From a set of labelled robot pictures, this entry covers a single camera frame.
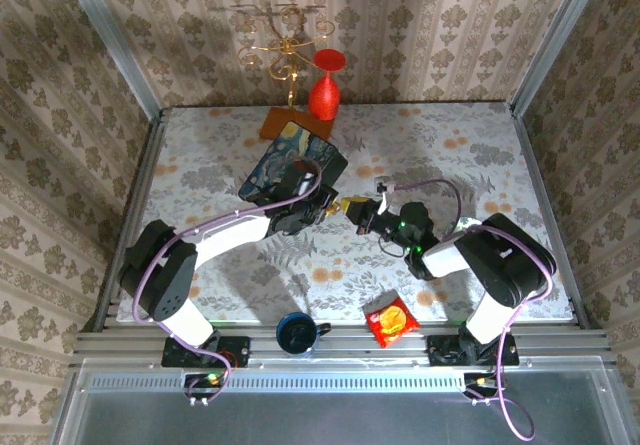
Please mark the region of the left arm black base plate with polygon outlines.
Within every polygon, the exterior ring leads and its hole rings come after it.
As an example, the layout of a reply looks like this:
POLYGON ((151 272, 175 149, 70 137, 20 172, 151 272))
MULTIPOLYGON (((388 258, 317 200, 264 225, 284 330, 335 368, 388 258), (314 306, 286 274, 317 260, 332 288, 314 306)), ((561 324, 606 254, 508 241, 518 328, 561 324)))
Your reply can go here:
MULTIPOLYGON (((246 368, 249 362, 250 338, 247 336, 223 336, 216 352, 224 356, 232 368, 246 368)), ((223 368, 224 364, 209 355, 193 353, 176 340, 167 338, 164 344, 161 366, 165 368, 223 368)))

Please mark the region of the floral table mat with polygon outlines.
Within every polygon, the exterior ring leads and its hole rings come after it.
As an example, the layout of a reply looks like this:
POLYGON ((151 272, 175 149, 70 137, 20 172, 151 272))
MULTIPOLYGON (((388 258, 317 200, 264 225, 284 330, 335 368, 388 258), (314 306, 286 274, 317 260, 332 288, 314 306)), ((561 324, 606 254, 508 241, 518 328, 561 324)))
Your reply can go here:
MULTIPOLYGON (((242 207, 238 192, 268 142, 266 107, 175 108, 145 168, 137 228, 160 219, 177 230, 242 207)), ((399 186, 392 205, 420 201, 437 236, 457 216, 503 213, 540 243, 546 224, 512 118, 501 103, 344 105, 331 142, 348 160, 343 196, 372 196, 374 179, 399 186)), ((262 325, 302 311, 332 324, 360 324, 362 306, 395 289, 422 322, 464 320, 483 294, 468 271, 424 282, 392 245, 357 235, 343 215, 295 236, 240 246, 201 266, 190 296, 213 321, 262 325)))

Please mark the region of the grey metal vented cover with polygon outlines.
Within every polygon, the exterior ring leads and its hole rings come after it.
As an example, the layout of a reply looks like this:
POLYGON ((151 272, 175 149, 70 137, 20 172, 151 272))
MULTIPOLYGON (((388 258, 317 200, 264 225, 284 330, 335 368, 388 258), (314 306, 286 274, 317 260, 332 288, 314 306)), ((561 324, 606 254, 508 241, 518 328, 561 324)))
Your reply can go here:
POLYGON ((617 372, 598 357, 536 357, 499 373, 497 396, 465 395, 476 369, 235 371, 208 405, 189 376, 211 371, 85 363, 50 445, 640 445, 617 372))

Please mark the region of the starry night painted box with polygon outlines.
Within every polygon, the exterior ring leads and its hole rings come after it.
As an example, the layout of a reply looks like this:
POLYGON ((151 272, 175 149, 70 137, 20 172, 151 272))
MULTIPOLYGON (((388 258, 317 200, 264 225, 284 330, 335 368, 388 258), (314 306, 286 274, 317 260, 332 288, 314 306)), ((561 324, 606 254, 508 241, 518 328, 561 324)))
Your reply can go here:
MULTIPOLYGON (((270 191, 288 171, 294 171, 302 158, 311 159, 322 169, 322 184, 333 186, 348 165, 338 148, 318 135, 289 121, 269 145, 256 167, 241 185, 238 196, 249 201, 254 195, 270 191)), ((306 166, 311 173, 313 168, 306 166)))

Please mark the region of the dark blue mug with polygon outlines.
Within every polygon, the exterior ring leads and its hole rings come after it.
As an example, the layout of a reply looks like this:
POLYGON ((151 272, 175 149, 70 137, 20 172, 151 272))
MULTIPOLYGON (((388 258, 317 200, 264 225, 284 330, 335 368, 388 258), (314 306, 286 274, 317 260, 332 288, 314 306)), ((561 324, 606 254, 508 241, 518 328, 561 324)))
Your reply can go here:
POLYGON ((287 354, 303 358, 310 356, 320 337, 332 330, 330 323, 318 324, 302 312, 284 316, 276 327, 276 341, 287 354))

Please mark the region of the red wine glass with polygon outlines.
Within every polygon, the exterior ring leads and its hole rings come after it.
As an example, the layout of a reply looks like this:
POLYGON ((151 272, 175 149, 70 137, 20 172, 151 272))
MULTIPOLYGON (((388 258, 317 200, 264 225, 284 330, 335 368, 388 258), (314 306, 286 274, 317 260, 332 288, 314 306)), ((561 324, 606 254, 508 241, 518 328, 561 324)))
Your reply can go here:
POLYGON ((340 105, 340 88, 333 74, 346 65, 345 55, 332 48, 318 51, 314 56, 314 65, 324 72, 315 83, 309 95, 308 108, 312 115, 321 121, 334 120, 340 105))

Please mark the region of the aluminium frame rail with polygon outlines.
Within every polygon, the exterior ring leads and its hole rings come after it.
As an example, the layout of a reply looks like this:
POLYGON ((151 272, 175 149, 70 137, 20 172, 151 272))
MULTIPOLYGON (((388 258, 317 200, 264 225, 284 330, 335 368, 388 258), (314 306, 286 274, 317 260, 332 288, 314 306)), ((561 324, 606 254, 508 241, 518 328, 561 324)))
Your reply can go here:
MULTIPOLYGON (((228 326, 219 330, 223 337, 250 338, 252 367, 286 358, 276 343, 273 326, 228 326)), ((334 325, 331 332, 319 339, 313 356, 330 361, 381 359, 424 362, 427 358, 427 338, 454 331, 452 327, 437 323, 411 332, 383 349, 363 325, 334 325)), ((616 362, 616 355, 602 330, 585 330, 575 325, 517 324, 512 327, 511 334, 524 362, 533 361, 536 357, 561 356, 597 356, 607 364, 616 362)), ((166 332, 155 325, 135 326, 113 322, 100 332, 80 334, 73 358, 75 361, 89 357, 123 358, 158 363, 167 337, 166 332)))

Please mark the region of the red snack packet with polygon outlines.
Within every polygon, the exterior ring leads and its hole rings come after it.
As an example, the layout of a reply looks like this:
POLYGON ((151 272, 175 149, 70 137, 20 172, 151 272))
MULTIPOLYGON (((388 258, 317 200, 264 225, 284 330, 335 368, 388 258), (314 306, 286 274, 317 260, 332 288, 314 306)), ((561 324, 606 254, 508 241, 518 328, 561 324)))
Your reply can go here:
POLYGON ((366 323, 381 348, 387 348, 420 325, 398 292, 388 290, 362 306, 366 323))

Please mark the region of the aluminium corner post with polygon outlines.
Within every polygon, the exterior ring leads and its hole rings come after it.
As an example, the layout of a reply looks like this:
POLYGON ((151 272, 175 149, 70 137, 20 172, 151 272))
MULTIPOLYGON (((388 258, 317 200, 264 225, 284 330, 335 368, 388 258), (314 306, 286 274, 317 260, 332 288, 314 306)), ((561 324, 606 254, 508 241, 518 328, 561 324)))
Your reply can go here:
POLYGON ((563 0, 538 51, 510 103, 515 118, 522 118, 570 37, 589 0, 563 0))
POLYGON ((152 91, 123 27, 107 0, 78 0, 92 26, 109 51, 137 103, 149 119, 160 115, 162 106, 152 91))

